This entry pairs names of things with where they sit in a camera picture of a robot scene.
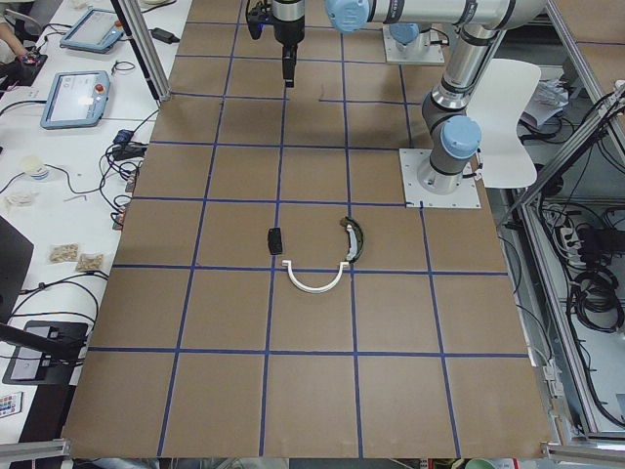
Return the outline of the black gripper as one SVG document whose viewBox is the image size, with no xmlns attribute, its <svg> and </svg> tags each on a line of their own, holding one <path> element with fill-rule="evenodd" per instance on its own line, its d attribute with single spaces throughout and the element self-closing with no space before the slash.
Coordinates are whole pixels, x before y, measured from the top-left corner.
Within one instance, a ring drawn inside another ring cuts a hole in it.
<svg viewBox="0 0 625 469">
<path fill-rule="evenodd" d="M 274 0 L 271 17 L 275 39 L 282 47 L 282 77 L 286 88 L 295 86 L 297 45 L 305 37 L 305 1 Z"/>
</svg>

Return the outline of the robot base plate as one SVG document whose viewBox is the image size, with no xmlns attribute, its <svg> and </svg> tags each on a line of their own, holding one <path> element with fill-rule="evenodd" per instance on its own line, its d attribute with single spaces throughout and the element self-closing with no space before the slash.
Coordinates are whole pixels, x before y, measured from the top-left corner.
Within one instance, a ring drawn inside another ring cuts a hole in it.
<svg viewBox="0 0 625 469">
<path fill-rule="evenodd" d="M 430 23 L 394 23 L 383 26 L 386 62 L 443 65 L 444 38 Z"/>
<path fill-rule="evenodd" d="M 446 176 L 431 166 L 430 149 L 400 149 L 405 205 L 410 208 L 480 209 L 471 162 L 463 172 Z"/>
</svg>

